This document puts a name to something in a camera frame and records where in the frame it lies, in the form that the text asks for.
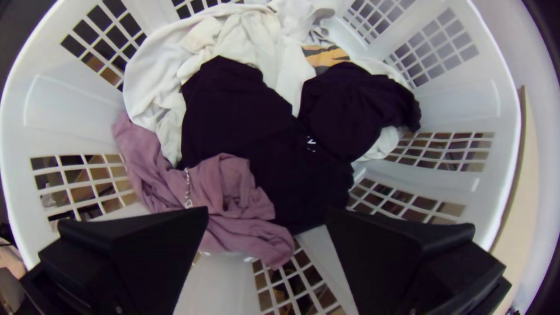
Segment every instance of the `floor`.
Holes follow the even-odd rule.
[[[0,0],[0,94],[19,50],[55,0]],[[0,223],[7,222],[4,193],[0,189]]]

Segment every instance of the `clothing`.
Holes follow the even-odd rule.
[[[353,162],[388,126],[420,128],[414,95],[386,75],[342,62],[303,85],[298,119],[329,152]]]
[[[151,212],[208,207],[210,220],[199,250],[241,251],[272,267],[290,259],[293,239],[285,228],[265,221],[274,219],[274,206],[255,185],[247,160],[217,155],[192,169],[175,170],[163,157],[157,136],[125,113],[113,125],[113,135],[132,189]]]
[[[356,161],[382,160],[395,150],[400,139],[401,131],[398,128],[394,126],[382,128],[377,141]]]
[[[127,113],[133,123],[156,132],[163,155],[173,165],[181,158],[186,110],[179,88],[201,64],[217,55],[258,68],[267,86],[299,108],[301,86],[313,77],[313,70],[297,41],[284,35],[291,34],[291,28],[284,32],[280,13],[270,8],[233,3],[213,6],[151,34],[128,63],[122,91]],[[309,33],[309,29],[297,30]]]
[[[313,66],[317,75],[325,73],[328,68],[336,64],[350,61],[346,51],[336,45],[329,47],[307,45],[303,46],[302,50],[305,59]]]
[[[179,167],[219,152],[248,159],[275,206],[273,222],[298,234],[321,225],[327,206],[345,206],[353,170],[317,144],[262,79],[257,69],[216,57],[182,86],[188,110]]]
[[[293,238],[285,227],[265,221],[274,219],[274,206],[255,186],[249,161],[220,154],[187,172],[192,207],[207,206],[212,221],[202,237],[204,251],[248,253],[272,268],[290,260]]]
[[[341,62],[350,61],[350,57],[346,51],[336,45],[330,45],[328,47],[305,45],[302,47],[302,50],[305,59],[313,66],[317,75],[325,73],[328,68]],[[385,74],[390,79],[408,88],[408,83],[404,77],[391,66],[374,58],[353,58],[352,60],[361,65],[361,67],[366,69],[370,74]],[[388,126],[383,128],[377,141],[363,156],[358,158],[357,161],[386,158],[389,153],[395,150],[400,137],[401,132],[396,127]]]

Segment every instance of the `orange and gray cloth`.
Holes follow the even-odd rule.
[[[329,47],[303,46],[302,50],[305,59],[313,66],[317,75],[325,73],[328,68],[336,64],[350,61],[346,51],[336,45]]]

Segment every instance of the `laundry basket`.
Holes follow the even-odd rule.
[[[147,213],[128,184],[110,128],[124,109],[124,69],[155,30],[220,2],[59,0],[36,27],[0,106],[3,189],[28,268],[58,237],[59,219]],[[340,3],[328,21],[331,39],[351,57],[375,57],[398,69],[422,109],[421,130],[405,134],[386,159],[354,164],[348,210],[472,222],[476,243],[488,250],[513,178],[520,111],[476,8],[469,0]],[[242,260],[241,269],[227,275],[245,286],[240,313],[356,314],[326,228],[296,240],[295,256],[277,272],[260,261],[227,257]],[[213,258],[202,256],[189,278],[197,277],[198,265],[220,268]],[[189,305],[181,299],[176,313]]]

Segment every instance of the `wall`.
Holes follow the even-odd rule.
[[[521,0],[473,0],[519,88],[527,86],[537,128],[539,204],[533,248],[514,307],[529,308],[548,269],[560,232],[560,87],[537,26]]]

